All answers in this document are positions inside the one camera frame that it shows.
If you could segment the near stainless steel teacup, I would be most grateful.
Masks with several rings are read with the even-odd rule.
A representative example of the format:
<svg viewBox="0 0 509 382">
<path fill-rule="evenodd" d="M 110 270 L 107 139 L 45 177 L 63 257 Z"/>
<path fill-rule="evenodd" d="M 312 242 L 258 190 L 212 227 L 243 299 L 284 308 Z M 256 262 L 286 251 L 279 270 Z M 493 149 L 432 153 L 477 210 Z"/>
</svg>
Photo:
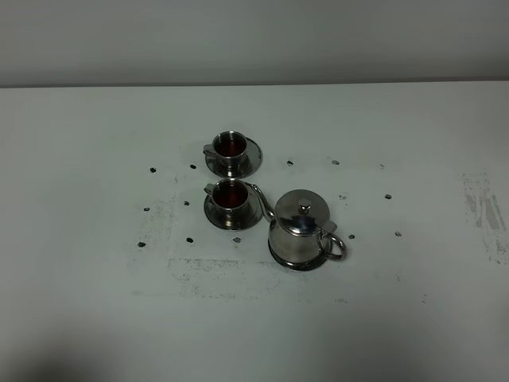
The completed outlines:
<svg viewBox="0 0 509 382">
<path fill-rule="evenodd" d="M 208 218 L 241 219 L 253 213 L 247 186 L 240 180 L 227 178 L 204 187 L 207 194 L 204 202 Z"/>
</svg>

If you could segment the far stainless steel saucer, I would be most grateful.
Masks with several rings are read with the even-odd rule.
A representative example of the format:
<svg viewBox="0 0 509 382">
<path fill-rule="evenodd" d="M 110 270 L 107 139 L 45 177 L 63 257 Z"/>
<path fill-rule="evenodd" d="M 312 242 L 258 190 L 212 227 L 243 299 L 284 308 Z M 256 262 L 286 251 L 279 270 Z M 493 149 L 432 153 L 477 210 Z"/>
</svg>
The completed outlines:
<svg viewBox="0 0 509 382">
<path fill-rule="evenodd" d="M 247 148 L 244 156 L 236 163 L 221 161 L 212 155 L 205 155 L 208 169 L 219 177 L 245 178 L 254 174 L 262 164 L 262 150 L 252 139 L 246 138 Z"/>
</svg>

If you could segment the near stainless steel saucer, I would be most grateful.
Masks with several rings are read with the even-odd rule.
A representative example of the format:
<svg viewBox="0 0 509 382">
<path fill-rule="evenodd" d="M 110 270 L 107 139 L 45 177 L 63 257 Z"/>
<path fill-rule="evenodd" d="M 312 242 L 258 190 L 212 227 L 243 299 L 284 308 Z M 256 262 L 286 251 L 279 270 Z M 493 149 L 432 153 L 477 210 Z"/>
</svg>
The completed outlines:
<svg viewBox="0 0 509 382">
<path fill-rule="evenodd" d="M 217 228 L 242 231 L 255 226 L 263 218 L 261 202 L 252 184 L 224 178 L 206 185 L 204 191 L 207 194 L 205 216 Z"/>
</svg>

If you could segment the far stainless steel teacup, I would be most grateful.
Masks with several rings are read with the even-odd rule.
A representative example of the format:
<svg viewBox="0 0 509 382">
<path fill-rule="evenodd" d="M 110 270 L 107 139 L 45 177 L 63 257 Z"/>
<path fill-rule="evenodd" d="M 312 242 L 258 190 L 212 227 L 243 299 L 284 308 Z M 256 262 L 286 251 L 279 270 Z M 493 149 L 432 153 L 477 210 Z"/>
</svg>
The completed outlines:
<svg viewBox="0 0 509 382">
<path fill-rule="evenodd" d="M 221 132 L 204 146 L 203 153 L 224 166 L 238 166 L 247 157 L 247 138 L 238 131 Z"/>
</svg>

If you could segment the stainless steel teacup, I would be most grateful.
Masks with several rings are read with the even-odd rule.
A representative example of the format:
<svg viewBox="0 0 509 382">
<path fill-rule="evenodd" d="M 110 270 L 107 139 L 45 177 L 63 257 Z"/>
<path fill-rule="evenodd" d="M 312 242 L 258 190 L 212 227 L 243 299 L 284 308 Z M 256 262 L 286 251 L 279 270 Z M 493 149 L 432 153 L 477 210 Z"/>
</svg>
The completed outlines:
<svg viewBox="0 0 509 382">
<path fill-rule="evenodd" d="M 247 186 L 240 180 L 227 178 L 204 187 L 207 194 L 204 202 L 208 218 L 241 219 L 253 213 Z"/>
<path fill-rule="evenodd" d="M 203 153 L 224 166 L 238 166 L 247 157 L 247 138 L 238 131 L 221 132 L 204 146 Z"/>
</svg>

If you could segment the stainless steel teapot saucer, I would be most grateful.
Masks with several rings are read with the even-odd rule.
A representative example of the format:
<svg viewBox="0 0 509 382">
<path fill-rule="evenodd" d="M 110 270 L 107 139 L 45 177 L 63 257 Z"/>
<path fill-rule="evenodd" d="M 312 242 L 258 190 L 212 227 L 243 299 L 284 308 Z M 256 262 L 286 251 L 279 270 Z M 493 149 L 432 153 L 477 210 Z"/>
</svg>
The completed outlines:
<svg viewBox="0 0 509 382">
<path fill-rule="evenodd" d="M 270 254 L 277 263 L 293 271 L 312 271 L 314 269 L 317 269 L 318 267 L 321 267 L 324 263 L 328 261 L 328 259 L 325 256 L 319 255 L 316 258 L 313 258 L 310 261 L 304 263 L 291 263 L 290 261 L 286 261 L 280 256 L 278 256 L 273 250 L 273 248 L 270 246 L 270 244 L 268 244 L 268 248 Z"/>
</svg>

